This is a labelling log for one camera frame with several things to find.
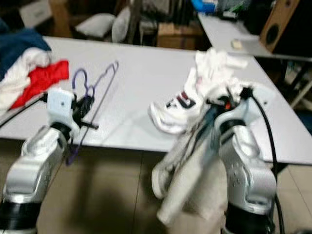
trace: red cloth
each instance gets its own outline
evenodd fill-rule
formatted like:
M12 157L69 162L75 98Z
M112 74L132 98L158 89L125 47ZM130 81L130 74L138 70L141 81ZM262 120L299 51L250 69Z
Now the red cloth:
M11 109L24 106L33 96L40 94L51 85L62 79L69 78L68 61L62 60L51 64L45 68L37 67L29 73L30 85L24 90L24 93L11 106Z

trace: clothes pile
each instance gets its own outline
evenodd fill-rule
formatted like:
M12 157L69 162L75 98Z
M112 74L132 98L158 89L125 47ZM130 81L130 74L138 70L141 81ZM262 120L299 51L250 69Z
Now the clothes pile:
M0 34L0 116L69 78L68 61L51 60L51 48L34 29Z
M171 151L152 172L154 194L163 199L157 217L165 225L173 222L186 203L211 225L220 225L227 206L226 172L217 158L216 112L209 109L206 100L216 103L230 92L238 101L243 86L249 84L233 73L247 65L214 48L197 52L183 91L162 108L156 103L150 105L154 125L178 134Z

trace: wooden speaker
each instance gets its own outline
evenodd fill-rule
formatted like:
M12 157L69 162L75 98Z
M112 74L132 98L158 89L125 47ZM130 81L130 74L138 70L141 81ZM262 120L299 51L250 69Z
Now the wooden speaker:
M271 52L312 57L312 0L277 0L260 34Z

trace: tile floor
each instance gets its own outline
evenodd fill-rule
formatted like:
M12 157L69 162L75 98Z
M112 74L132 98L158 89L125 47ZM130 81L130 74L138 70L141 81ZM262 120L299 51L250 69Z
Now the tile floor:
M0 189L22 142L0 140ZM216 234L203 219L184 212L170 228L156 219L160 206L151 170L163 154L83 148L71 167L61 165L42 205L40 234ZM312 229L312 167L289 166L278 194L286 233Z

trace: white pillow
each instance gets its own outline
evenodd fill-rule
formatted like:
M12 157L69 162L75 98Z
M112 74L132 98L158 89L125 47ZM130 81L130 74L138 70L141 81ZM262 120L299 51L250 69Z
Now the white pillow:
M117 16L113 28L112 28L112 41L114 43L120 43L125 40L130 23L130 7L125 7Z
M76 30L86 36L102 38L112 29L115 18L112 14L99 13L76 26Z

